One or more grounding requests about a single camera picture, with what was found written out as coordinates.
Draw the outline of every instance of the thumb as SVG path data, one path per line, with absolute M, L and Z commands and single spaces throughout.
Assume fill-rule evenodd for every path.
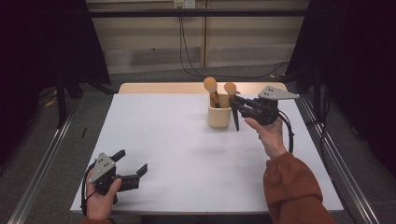
M 110 198 L 111 200 L 114 198 L 116 195 L 117 191 L 119 190 L 121 186 L 122 180 L 121 178 L 117 178 L 114 180 L 114 182 L 111 184 L 110 189 L 108 190 L 106 197 Z

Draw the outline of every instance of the cup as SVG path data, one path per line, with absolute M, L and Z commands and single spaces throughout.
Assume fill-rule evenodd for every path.
M 219 94 L 218 97 L 221 108 L 216 108 L 213 101 L 208 97 L 207 124 L 211 128 L 227 128 L 231 117 L 229 96 L 226 94 Z

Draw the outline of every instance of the gray floor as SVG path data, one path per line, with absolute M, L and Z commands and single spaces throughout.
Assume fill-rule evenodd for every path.
M 274 81 L 277 78 L 246 78 L 246 76 L 262 76 L 271 71 L 273 66 L 234 66 L 199 69 L 205 75 L 243 76 L 244 78 L 218 77 L 218 81 Z M 163 82 L 163 81 L 202 81 L 203 77 L 192 77 L 183 70 L 142 72 L 134 74 L 119 74 L 111 76 L 113 84 L 108 86 L 117 90 L 124 82 Z M 294 83 L 289 83 L 288 89 L 295 91 Z M 78 189 L 81 176 L 84 173 L 96 140 L 101 131 L 106 112 L 109 109 L 112 96 L 82 85 L 84 96 L 80 100 L 67 100 L 69 111 L 77 105 L 75 114 L 46 173 L 43 183 L 39 186 L 35 200 L 27 206 L 29 213 L 22 218 L 25 223 L 78 223 L 80 214 L 69 211 Z M 46 102 L 47 95 L 41 99 Z M 296 101 L 304 120 L 310 120 L 301 101 Z M 35 176 L 35 170 L 51 143 L 57 129 L 57 106 L 41 105 L 26 131 L 26 135 L 15 148 L 14 153 L 4 164 L 0 175 L 0 223 L 7 223 L 13 214 L 23 193 Z M 396 216 L 396 181 L 388 171 L 376 160 L 364 139 L 352 132 L 352 125 L 338 108 L 336 102 L 331 103 L 327 116 L 327 130 L 336 144 L 348 169 L 353 174 L 372 206 L 379 223 L 394 223 Z M 320 151 L 320 137 L 314 127 L 309 132 Z M 336 170 L 331 157 L 324 150 L 324 158 L 329 167 L 334 185 L 339 189 L 339 195 L 346 203 L 356 223 L 368 223 L 361 217 L 361 212 L 350 196 L 342 176 Z M 347 210 L 332 214 L 338 223 L 353 223 Z M 115 215 L 118 223 L 139 223 L 140 217 Z

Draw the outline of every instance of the wall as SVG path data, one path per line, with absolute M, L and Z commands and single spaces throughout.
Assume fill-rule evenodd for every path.
M 91 9 L 170 9 L 173 1 L 87 0 Z M 308 0 L 196 0 L 196 8 L 306 8 Z M 290 59 L 303 18 L 183 18 L 192 64 L 279 63 Z M 110 73 L 179 66 L 179 18 L 93 19 Z M 183 62 L 187 62 L 182 50 Z

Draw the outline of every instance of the brown sleeve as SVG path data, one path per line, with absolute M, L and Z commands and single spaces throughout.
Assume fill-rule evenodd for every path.
M 264 191 L 275 224 L 335 223 L 314 174 L 289 152 L 267 162 Z
M 106 220 L 92 220 L 87 217 L 84 217 L 79 224 L 112 224 L 110 219 Z

